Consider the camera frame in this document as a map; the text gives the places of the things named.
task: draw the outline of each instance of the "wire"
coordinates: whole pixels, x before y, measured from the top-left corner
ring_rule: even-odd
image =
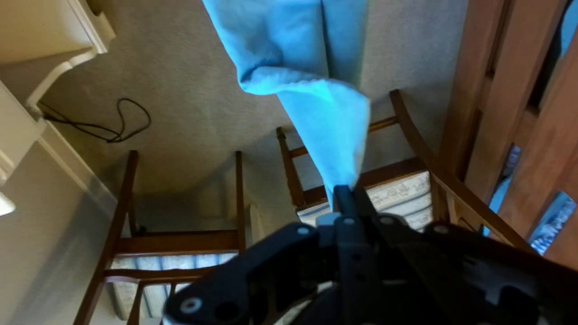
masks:
[[[146,122],[128,133],[126,131],[126,117],[125,117],[125,106],[126,102],[130,102],[132,106],[139,107],[145,117],[146,117]],[[150,111],[146,109],[146,106],[143,106],[139,100],[136,98],[130,98],[130,97],[119,97],[116,100],[116,111],[119,113],[121,117],[121,129],[112,129],[108,126],[103,126],[103,124],[98,124],[98,122],[83,122],[83,120],[74,120],[74,118],[69,118],[65,113],[54,109],[51,104],[40,100],[40,104],[49,109],[51,113],[43,113],[45,118],[52,120],[52,122],[61,122],[61,124],[69,124],[83,133],[89,133],[96,138],[101,138],[105,142],[123,142],[123,140],[128,140],[130,136],[145,131],[146,127],[150,127],[152,124],[152,117],[150,117]]]

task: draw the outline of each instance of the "wooden furniture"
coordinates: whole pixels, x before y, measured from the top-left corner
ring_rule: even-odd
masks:
[[[414,158],[396,162],[378,171],[369,171],[360,176],[358,185],[376,183],[376,182],[388,182],[401,174],[408,174],[412,171],[428,169],[432,178],[432,198],[434,198],[434,219],[437,221],[457,221],[461,223],[461,214],[470,214],[473,219],[488,225],[499,239],[511,243],[522,250],[531,250],[526,239],[515,232],[502,218],[488,209],[488,205],[479,200],[455,174],[452,174],[443,162],[434,154],[434,151],[426,145],[421,138],[417,127],[414,126],[403,95],[399,89],[390,91],[390,98],[394,104],[394,117],[378,120],[370,126],[370,131],[399,124],[405,136],[408,138],[410,145],[415,151]],[[287,185],[291,191],[293,203],[296,209],[309,207],[323,200],[323,187],[304,189],[300,185],[300,178],[294,167],[293,158],[305,154],[305,147],[289,149],[285,142],[284,129],[278,127],[278,140],[285,165]]]
[[[560,44],[567,5],[470,0],[444,127],[443,162],[484,201],[509,147],[520,147],[499,214],[524,237],[558,191],[578,198],[578,37],[565,52]],[[578,268],[576,245],[574,212],[546,257]]]
[[[139,232],[134,214],[132,185],[137,169],[137,151],[128,153],[123,185],[119,189],[117,207],[108,228],[108,236],[94,268],[92,279],[80,304],[74,322],[87,325],[107,283],[132,281],[137,283],[137,293],[128,315],[130,325],[139,322],[141,297],[146,284],[170,283],[175,290],[177,283],[195,281],[211,268],[175,268],[175,270],[139,270],[139,268],[110,268],[117,256],[164,256],[164,254],[206,254],[231,252],[246,248],[246,216],[242,189],[242,153],[235,153],[237,169],[237,227],[220,230],[182,230],[182,232]],[[128,216],[130,237],[123,237],[123,225]]]

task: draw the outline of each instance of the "blue towel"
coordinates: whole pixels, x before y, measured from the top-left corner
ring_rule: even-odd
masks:
[[[370,100],[356,89],[367,0],[204,0],[242,89],[276,93],[329,198],[354,185]]]

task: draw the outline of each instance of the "floor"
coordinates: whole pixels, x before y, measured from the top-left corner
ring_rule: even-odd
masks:
[[[379,100],[390,88],[406,93],[410,113],[437,147],[468,1],[372,0],[361,89]],[[112,0],[117,37],[108,53],[65,75],[43,100],[78,120],[117,127],[117,97],[152,113],[152,126],[108,144],[60,126],[101,180],[116,191],[126,151],[141,151],[137,214],[154,228],[219,227],[235,209],[233,151],[244,151],[246,194],[267,232],[294,219],[275,127],[289,124],[276,97],[238,89],[201,0]],[[128,127],[143,115],[126,109]],[[410,154],[399,131],[369,142],[367,165]]]

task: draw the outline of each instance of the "beige carpet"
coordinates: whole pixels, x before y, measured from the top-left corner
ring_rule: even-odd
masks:
[[[466,0],[374,0],[370,6],[361,88],[372,98],[403,88],[432,145],[443,131],[464,10]],[[108,15],[117,32],[112,50],[61,75],[43,97],[74,118],[110,126],[119,122],[117,97],[148,106],[152,127],[121,144],[60,127],[98,174],[116,189],[126,151],[141,149],[145,223],[215,227],[233,214],[233,151],[242,149],[248,201],[258,205],[264,227],[296,219],[273,133],[289,120],[275,97],[238,89],[201,0],[114,0]],[[369,142],[367,165],[406,154],[399,131],[385,131]]]

